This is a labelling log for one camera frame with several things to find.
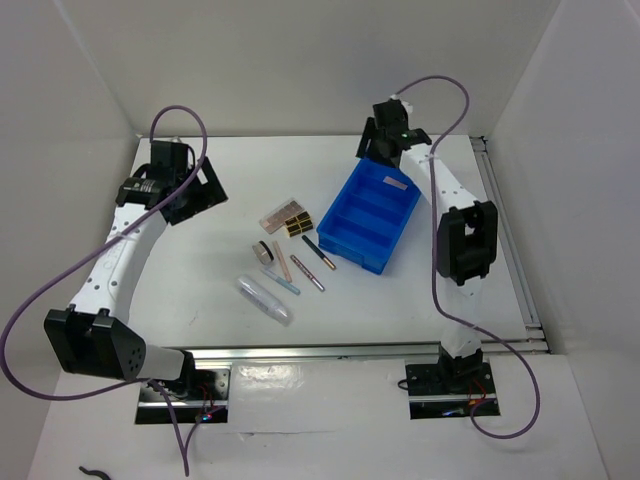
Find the pink compact case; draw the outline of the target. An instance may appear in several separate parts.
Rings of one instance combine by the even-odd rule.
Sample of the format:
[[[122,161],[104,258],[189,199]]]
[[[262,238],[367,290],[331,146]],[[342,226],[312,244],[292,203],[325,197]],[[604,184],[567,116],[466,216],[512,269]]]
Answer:
[[[391,176],[385,176],[383,179],[383,182],[387,185],[390,185],[394,188],[397,188],[399,190],[405,191],[408,188],[408,185],[391,177]]]

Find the clear eyeshadow palette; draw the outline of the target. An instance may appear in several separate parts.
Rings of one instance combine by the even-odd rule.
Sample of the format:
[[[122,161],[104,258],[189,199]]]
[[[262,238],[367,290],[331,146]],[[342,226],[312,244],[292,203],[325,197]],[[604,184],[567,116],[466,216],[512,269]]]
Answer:
[[[267,234],[273,234],[279,230],[287,220],[299,215],[304,210],[305,208],[296,199],[289,198],[261,218],[259,225]]]

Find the pink concealer stick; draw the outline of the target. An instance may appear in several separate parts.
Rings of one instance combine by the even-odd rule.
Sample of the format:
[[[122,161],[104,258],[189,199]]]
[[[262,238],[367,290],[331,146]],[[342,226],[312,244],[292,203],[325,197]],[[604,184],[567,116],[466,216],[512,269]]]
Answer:
[[[288,265],[286,263],[285,257],[283,255],[281,247],[279,246],[278,241],[274,240],[272,242],[272,246],[273,246],[273,249],[275,251],[276,257],[278,259],[278,263],[279,263],[279,265],[281,267],[281,270],[282,270],[282,273],[284,275],[285,280],[288,283],[293,283],[293,278],[291,276],[291,273],[289,271]]]

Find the light blue makeup pen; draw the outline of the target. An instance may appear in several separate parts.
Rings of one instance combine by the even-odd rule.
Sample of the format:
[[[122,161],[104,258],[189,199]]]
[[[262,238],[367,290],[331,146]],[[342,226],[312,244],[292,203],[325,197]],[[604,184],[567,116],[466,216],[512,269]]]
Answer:
[[[275,274],[273,271],[271,271],[269,269],[262,269],[261,272],[265,276],[270,278],[272,281],[276,282],[278,285],[280,285],[283,288],[287,289],[288,291],[290,291],[294,295],[299,296],[301,294],[301,291],[296,286],[294,286],[293,284],[291,284],[289,281],[285,280],[284,278],[280,277],[279,275]]]

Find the dark green eyeliner pencil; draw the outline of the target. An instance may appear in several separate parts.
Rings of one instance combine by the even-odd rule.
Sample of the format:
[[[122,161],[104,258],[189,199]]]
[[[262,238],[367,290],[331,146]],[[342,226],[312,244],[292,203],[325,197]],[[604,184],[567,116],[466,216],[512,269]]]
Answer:
[[[304,243],[316,254],[324,264],[332,271],[336,270],[336,265],[329,259],[329,257],[307,236],[302,235]]]

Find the maroon silver makeup pen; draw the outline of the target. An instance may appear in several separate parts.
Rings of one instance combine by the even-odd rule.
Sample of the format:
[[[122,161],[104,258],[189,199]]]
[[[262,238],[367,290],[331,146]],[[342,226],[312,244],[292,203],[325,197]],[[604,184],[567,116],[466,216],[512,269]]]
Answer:
[[[304,265],[304,263],[296,256],[291,254],[289,256],[293,264],[301,271],[301,273],[321,292],[325,292],[324,285],[317,279],[317,277]]]

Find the clear plastic tube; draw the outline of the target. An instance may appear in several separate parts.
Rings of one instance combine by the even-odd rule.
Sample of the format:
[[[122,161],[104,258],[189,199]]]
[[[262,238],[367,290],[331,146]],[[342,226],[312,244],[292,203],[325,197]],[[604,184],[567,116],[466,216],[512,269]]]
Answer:
[[[292,323],[293,316],[289,309],[252,277],[239,276],[236,279],[236,286],[245,299],[270,318],[283,326],[289,326]]]

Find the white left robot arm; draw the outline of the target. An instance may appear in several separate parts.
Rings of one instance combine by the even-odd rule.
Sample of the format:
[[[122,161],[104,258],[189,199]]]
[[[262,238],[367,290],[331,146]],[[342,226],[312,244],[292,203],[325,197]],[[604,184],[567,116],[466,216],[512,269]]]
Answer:
[[[167,226],[228,199],[211,164],[193,148],[154,140],[149,162],[120,186],[109,248],[101,253],[64,310],[52,309],[44,329],[62,369],[71,374],[132,381],[154,379],[176,399],[203,379],[192,354],[147,343],[128,325],[146,261]]]

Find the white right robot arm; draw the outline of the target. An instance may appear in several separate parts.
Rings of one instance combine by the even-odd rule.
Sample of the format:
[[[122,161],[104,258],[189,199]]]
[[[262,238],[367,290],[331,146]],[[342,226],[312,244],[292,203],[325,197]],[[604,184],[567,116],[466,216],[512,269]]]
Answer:
[[[400,170],[431,206],[434,303],[443,317],[454,318],[440,341],[436,379],[444,390],[457,392],[483,362],[478,308],[483,280],[497,258],[498,212],[493,202],[463,186],[423,130],[409,126],[410,113],[397,96],[375,104],[357,156]]]

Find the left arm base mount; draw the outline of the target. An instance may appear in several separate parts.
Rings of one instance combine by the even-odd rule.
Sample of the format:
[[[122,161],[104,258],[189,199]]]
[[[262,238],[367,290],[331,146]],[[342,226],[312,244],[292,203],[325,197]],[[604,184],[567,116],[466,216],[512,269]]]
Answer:
[[[179,424],[228,422],[231,369],[229,366],[198,368],[190,386],[178,387],[176,382],[160,381],[174,408]],[[136,425],[168,425],[171,416],[161,392],[153,386],[143,385],[139,391]]]

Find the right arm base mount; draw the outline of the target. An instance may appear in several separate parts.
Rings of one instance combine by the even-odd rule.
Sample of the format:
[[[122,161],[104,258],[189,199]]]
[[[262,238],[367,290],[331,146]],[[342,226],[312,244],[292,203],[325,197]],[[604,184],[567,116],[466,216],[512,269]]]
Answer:
[[[475,415],[499,416],[493,372],[488,362],[462,380],[445,381],[435,364],[408,364],[397,387],[408,394],[410,418],[444,419]]]

